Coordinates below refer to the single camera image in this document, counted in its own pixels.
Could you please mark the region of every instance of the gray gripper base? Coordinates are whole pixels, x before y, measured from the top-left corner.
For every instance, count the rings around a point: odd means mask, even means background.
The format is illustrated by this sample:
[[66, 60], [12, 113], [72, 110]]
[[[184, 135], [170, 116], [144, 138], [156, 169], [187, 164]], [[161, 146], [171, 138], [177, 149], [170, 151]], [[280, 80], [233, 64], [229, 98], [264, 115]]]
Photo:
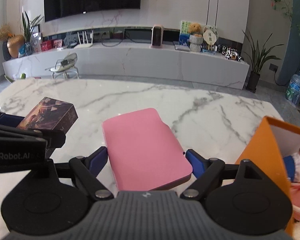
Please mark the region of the gray gripper base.
[[174, 191], [128, 192], [96, 202], [77, 225], [51, 236], [11, 232], [5, 240], [291, 240], [284, 231], [243, 236], [217, 225], [197, 201], [179, 199]]

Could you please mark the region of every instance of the marble table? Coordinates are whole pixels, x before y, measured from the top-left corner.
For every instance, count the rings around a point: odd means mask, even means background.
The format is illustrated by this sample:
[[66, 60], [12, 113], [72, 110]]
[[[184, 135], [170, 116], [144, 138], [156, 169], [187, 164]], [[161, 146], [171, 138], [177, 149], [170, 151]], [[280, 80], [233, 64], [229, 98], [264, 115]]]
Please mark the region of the marble table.
[[[155, 108], [170, 126], [184, 150], [205, 158], [234, 163], [248, 144], [263, 116], [281, 119], [264, 101], [206, 90], [107, 80], [18, 80], [0, 94], [0, 108], [25, 116], [43, 98], [74, 104], [78, 120], [67, 133], [65, 145], [55, 150], [55, 163], [88, 156], [105, 145], [101, 123], [113, 116]], [[0, 174], [0, 205], [28, 171]], [[97, 177], [115, 195], [117, 188], [109, 162]], [[194, 177], [174, 190], [180, 194]], [[0, 214], [0, 239], [8, 233]]]

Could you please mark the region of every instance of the picture frame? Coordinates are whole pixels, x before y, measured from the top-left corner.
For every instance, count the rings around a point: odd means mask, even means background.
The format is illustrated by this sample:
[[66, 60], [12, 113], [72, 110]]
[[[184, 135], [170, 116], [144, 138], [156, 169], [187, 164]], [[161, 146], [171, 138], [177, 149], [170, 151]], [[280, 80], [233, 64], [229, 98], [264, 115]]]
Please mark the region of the picture frame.
[[36, 26], [33, 28], [32, 33], [39, 33], [39, 32], [40, 32], [40, 24], [36, 25]]
[[42, 51], [41, 50], [41, 43], [42, 43], [41, 33], [32, 33], [30, 42], [34, 48], [34, 52]]

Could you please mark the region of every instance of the red box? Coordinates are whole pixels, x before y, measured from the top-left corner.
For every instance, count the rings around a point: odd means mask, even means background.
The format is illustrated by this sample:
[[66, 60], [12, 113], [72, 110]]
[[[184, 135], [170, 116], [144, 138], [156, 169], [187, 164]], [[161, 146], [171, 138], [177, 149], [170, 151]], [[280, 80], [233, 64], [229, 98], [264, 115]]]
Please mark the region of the red box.
[[54, 40], [53, 41], [53, 47], [54, 48], [61, 48], [62, 47], [62, 42], [63, 42], [62, 39], [61, 40]]
[[53, 48], [53, 40], [48, 40], [48, 41], [45, 41], [43, 43], [41, 43], [41, 50], [42, 51], [47, 51], [49, 49], [52, 49]]

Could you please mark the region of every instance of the dried flower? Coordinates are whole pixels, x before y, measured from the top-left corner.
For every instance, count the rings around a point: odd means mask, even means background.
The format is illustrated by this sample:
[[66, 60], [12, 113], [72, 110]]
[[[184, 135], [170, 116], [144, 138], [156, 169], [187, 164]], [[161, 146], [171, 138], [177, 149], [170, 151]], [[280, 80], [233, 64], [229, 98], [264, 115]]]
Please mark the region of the dried flower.
[[13, 37], [10, 24], [3, 24], [0, 27], [0, 41], [6, 41]]

